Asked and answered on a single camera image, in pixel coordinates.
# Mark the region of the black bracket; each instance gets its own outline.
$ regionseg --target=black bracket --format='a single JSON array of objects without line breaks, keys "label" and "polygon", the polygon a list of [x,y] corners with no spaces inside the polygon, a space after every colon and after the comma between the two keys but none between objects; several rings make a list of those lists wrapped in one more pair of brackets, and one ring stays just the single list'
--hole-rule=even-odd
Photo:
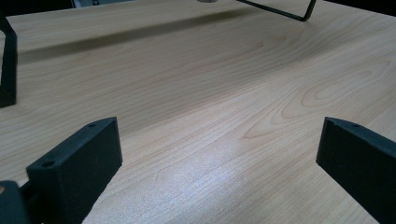
[{"label": "black bracket", "polygon": [[315,3],[317,2],[317,0],[311,0],[309,2],[308,9],[306,10],[305,15],[303,17],[301,17],[301,16],[297,16],[297,15],[294,15],[294,14],[291,14],[289,12],[285,12],[285,11],[282,11],[282,10],[279,10],[279,9],[276,9],[276,8],[273,8],[273,7],[267,7],[267,6],[258,4],[258,3],[250,2],[248,0],[236,0],[236,1],[251,5],[253,7],[258,7],[258,8],[263,9],[263,10],[274,12],[276,14],[279,14],[279,15],[282,15],[282,16],[285,16],[285,17],[289,17],[289,18],[295,19],[297,21],[308,21],[308,19],[312,15],[312,11],[314,10]]},{"label": "black bracket", "polygon": [[380,223],[396,223],[396,143],[326,118],[317,163]]},{"label": "black bracket", "polygon": [[90,123],[30,164],[20,189],[0,181],[0,223],[81,223],[121,163],[117,119]]},{"label": "black bracket", "polygon": [[0,30],[5,34],[0,81],[0,108],[15,105],[17,99],[17,35],[0,11]]}]

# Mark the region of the black metal frame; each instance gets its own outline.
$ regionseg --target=black metal frame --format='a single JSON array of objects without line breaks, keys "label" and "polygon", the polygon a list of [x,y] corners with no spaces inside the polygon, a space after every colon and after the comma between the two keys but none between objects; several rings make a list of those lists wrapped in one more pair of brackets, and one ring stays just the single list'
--hole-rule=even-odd
[{"label": "black metal frame", "polygon": [[0,108],[17,101],[17,35],[0,11],[0,30],[6,35],[0,82]]},{"label": "black metal frame", "polygon": [[295,19],[297,21],[308,21],[308,19],[312,15],[312,11],[314,10],[315,3],[317,2],[317,0],[311,0],[311,2],[309,2],[308,9],[306,10],[305,15],[303,17],[301,17],[301,16],[294,15],[294,14],[291,14],[289,12],[285,12],[285,11],[282,11],[282,10],[279,10],[279,9],[276,9],[276,8],[273,8],[273,7],[267,7],[267,6],[258,4],[258,3],[250,2],[248,0],[236,0],[236,1],[241,2],[241,3],[245,3],[245,4],[248,4],[248,5],[251,5],[253,7],[257,7],[257,8],[263,9],[263,10],[274,12],[276,14],[279,14],[279,15],[282,15],[282,16],[285,16],[285,17],[289,17],[289,18]]}]

